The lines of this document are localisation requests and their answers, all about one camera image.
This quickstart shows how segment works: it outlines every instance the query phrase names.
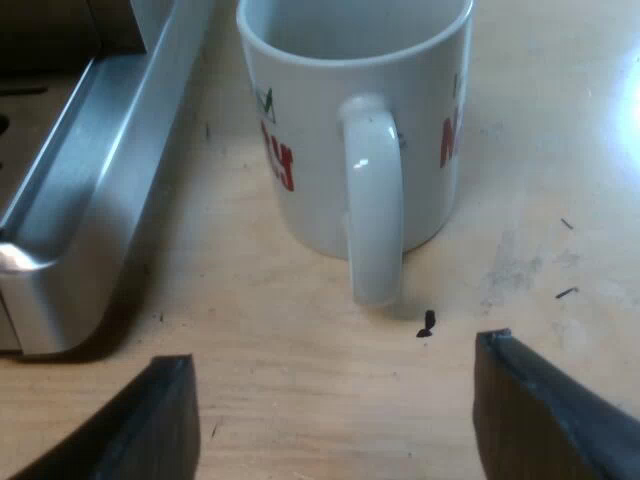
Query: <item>coffee machine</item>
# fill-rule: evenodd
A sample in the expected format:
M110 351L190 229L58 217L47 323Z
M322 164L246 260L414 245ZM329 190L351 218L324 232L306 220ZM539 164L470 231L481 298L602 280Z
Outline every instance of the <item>coffee machine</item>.
M24 0L0 16L0 351L102 320L214 0Z

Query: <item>silver metal panel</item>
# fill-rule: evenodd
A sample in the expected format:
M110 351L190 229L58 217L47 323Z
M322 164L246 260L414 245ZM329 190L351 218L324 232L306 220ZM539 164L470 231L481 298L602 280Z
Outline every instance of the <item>silver metal panel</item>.
M40 189L9 219L0 292L25 354L71 349L102 319L213 4L176 0L153 51L94 62Z
M0 351L19 351L20 344L16 333L13 331L9 316L7 315L2 298L0 298Z
M88 83L86 72L0 78L0 114L9 122L0 134L0 231L20 197L37 188L49 168Z

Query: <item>light wood surface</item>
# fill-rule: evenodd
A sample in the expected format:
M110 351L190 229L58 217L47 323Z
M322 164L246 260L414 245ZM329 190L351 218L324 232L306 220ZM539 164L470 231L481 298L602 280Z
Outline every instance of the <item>light wood surface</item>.
M161 354L195 357L199 479L483 478L474 337L501 327L640 417L637 11L478 2L457 204L406 256L403 304L376 312L352 303L346 263L284 228L221 0L102 332L107 355L0 360L0 477ZM427 308L434 336L417 339Z

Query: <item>metal edge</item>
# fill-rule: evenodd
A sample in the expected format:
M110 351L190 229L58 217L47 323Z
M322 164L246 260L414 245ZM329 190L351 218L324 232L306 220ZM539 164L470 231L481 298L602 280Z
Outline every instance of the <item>metal edge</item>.
M154 52L140 56L147 66L135 96L138 105L128 112L127 128L116 139L97 190L60 257L32 271L0 270L0 291L25 354L69 350L86 340L102 320L214 3L176 0ZM171 45L175 51L163 51ZM100 66L108 75L109 67L117 68L121 60L106 58L93 68ZM165 85L172 76L174 83ZM137 176L132 178L134 161ZM19 244L15 247L23 250Z
M0 218L0 230L10 230L11 224L19 221L19 212L24 211L32 200L32 196L29 195L29 193L32 193L38 188L38 184L46 174L47 168L51 165L51 161L55 157L56 147L63 141L64 135L66 134L66 128L64 128L64 126L73 122L73 117L77 113L77 105L81 103L82 96L86 94L89 89L93 62L94 59L89 60L87 66L84 68L78 83L60 112L60 116L53 124L36 159L31 164L31 168L25 175L20 187L18 187L11 203L9 203L4 216Z

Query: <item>black object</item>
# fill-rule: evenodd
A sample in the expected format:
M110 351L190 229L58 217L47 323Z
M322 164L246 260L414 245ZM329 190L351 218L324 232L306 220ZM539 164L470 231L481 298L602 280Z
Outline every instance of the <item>black object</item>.
M473 423L489 480L640 479L640 423L509 330L477 336Z
M186 480L200 426L191 356L156 357L97 414L13 480Z
M436 312L434 312L433 310L427 310L424 314L424 328L416 334L416 337L430 337L431 335L433 335L433 333L431 333L431 329L435 326Z
M578 293L579 292L578 287L568 288L564 292L560 292L558 295L556 295L556 298L559 300L562 297L565 297L565 296L567 296L567 295L569 295L570 293L573 293L573 292Z

